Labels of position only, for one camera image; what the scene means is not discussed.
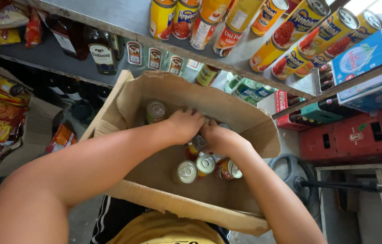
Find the hand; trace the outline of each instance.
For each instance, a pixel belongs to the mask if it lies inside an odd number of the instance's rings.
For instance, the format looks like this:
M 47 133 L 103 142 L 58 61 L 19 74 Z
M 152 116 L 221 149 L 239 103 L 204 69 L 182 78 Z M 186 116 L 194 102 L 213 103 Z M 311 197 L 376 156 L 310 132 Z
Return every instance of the hand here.
M 201 135 L 206 140 L 205 152 L 218 153 L 229 158 L 243 147 L 251 147 L 251 143 L 236 132 L 216 124 L 210 119 L 209 124 L 204 124 L 200 129 Z
M 193 112 L 192 108 L 187 108 L 186 112 L 180 108 L 166 120 L 176 145 L 183 145 L 191 141 L 204 124 L 206 118 L 198 111 L 194 114 Z

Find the black shorts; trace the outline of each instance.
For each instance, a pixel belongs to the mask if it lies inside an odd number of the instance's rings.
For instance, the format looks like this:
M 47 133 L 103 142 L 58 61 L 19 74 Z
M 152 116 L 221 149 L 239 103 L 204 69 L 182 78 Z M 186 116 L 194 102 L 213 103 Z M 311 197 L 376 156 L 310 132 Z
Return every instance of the black shorts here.
M 104 195 L 98 220 L 93 230 L 93 236 L 89 244 L 106 244 L 114 238 L 131 220 L 142 213 L 151 211 L 146 207 Z M 207 223 L 216 230 L 225 244 L 229 244 L 230 231 L 226 228 Z

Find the yellow shirt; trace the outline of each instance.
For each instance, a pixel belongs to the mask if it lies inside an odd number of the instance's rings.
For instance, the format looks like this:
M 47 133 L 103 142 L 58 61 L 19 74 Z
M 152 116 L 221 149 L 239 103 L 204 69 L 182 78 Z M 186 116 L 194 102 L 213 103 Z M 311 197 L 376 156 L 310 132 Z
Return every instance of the yellow shirt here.
M 127 224 L 107 244 L 224 244 L 221 236 L 200 220 L 152 211 Z

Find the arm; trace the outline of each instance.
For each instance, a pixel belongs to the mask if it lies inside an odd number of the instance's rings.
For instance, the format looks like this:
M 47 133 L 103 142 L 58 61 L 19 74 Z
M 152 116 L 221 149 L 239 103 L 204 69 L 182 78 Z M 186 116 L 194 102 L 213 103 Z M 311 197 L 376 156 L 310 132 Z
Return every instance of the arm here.
M 0 186 L 0 243 L 67 243 L 69 208 L 157 151 L 190 141 L 205 121 L 191 113 L 178 110 L 156 124 L 82 141 L 15 171 Z
M 305 206 L 251 143 L 214 120 L 200 130 L 210 152 L 228 155 L 239 167 L 279 244 L 327 243 Z

